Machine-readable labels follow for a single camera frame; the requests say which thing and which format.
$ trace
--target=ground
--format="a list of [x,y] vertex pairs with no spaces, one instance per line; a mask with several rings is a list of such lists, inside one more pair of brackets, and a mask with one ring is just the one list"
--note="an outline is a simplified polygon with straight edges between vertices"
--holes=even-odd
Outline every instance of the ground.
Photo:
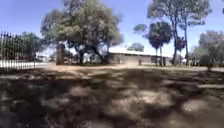
[[2,74],[1,110],[29,128],[222,128],[224,72],[133,66]]

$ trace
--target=blue sky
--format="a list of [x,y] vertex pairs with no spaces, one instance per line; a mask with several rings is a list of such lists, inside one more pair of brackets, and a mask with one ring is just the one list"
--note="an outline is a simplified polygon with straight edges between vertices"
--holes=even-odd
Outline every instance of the blue sky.
[[[123,19],[119,27],[124,36],[124,43],[119,47],[129,46],[134,42],[140,42],[145,46],[145,52],[155,53],[148,41],[133,32],[136,24],[150,24],[146,18],[147,6],[151,0],[101,0],[107,6],[113,8],[115,13],[121,14]],[[189,49],[198,44],[200,33],[207,30],[224,31],[224,15],[222,0],[210,0],[213,13],[206,19],[206,25],[189,29]],[[41,21],[45,14],[54,8],[62,8],[61,0],[1,0],[0,2],[0,31],[6,30],[12,33],[23,31],[40,34]],[[163,54],[172,56],[173,42],[164,46]]]

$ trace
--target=low building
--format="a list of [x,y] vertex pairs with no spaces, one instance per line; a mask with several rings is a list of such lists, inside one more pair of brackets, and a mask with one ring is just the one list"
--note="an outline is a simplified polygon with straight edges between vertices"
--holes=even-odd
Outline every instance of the low building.
[[[155,65],[156,55],[146,52],[128,51],[125,48],[110,49],[111,63],[114,64],[139,64]],[[163,56],[166,65],[170,65],[171,57]]]

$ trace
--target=black metal fence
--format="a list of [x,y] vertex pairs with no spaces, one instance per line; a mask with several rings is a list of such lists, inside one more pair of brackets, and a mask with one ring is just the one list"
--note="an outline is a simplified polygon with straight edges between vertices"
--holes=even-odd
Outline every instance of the black metal fence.
[[0,33],[0,69],[5,71],[35,68],[33,43],[8,32]]

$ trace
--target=grass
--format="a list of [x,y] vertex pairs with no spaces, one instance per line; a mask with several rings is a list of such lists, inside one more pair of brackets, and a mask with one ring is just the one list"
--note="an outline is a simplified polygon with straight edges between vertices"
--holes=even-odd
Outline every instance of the grass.
[[0,79],[1,97],[6,97],[1,100],[1,109],[16,113],[21,127],[224,125],[224,92],[217,88],[224,86],[223,72],[59,66],[7,74]]

